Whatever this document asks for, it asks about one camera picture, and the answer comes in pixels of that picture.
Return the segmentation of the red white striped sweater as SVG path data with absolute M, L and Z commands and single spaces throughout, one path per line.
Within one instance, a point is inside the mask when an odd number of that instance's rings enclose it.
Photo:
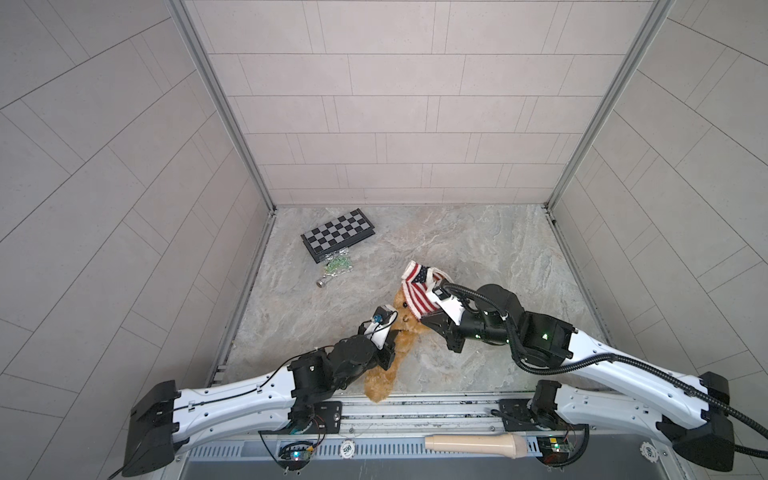
M 407 307 L 418 321 L 440 309 L 436 297 L 431 296 L 433 288 L 441 281 L 451 282 L 451 277 L 444 271 L 410 260 L 401 276 Z

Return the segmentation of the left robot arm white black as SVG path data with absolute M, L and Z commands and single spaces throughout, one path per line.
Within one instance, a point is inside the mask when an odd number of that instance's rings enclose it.
M 389 367 L 397 334 L 377 329 L 289 358 L 272 373 L 236 383 L 179 389 L 156 384 L 131 408 L 124 461 L 135 477 L 169 465 L 177 455 L 249 432 L 316 434 L 340 430 L 341 405 L 332 396 L 375 367 Z

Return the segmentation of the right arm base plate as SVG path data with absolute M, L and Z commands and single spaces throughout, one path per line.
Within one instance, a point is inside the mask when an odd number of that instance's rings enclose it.
M 499 418 L 506 432 L 580 431 L 582 424 L 572 424 L 558 415 L 554 405 L 539 405 L 533 400 L 502 399 L 490 413 Z

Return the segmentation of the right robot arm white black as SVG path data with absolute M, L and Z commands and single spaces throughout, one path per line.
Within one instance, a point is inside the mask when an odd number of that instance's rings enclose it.
M 700 467 L 732 470 L 737 445 L 725 377 L 647 363 L 568 322 L 525 310 L 514 293 L 495 284 L 471 290 L 441 281 L 422 297 L 436 307 L 422 324 L 449 350 L 461 352 L 469 338 L 506 345 L 520 370 L 539 377 L 529 405 L 534 423 L 637 430 Z

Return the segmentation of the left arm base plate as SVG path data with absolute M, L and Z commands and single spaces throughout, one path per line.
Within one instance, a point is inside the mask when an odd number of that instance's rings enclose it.
M 274 431 L 281 435 L 338 434 L 343 403 L 325 401 L 314 405 L 294 406 L 288 413 L 288 424 Z

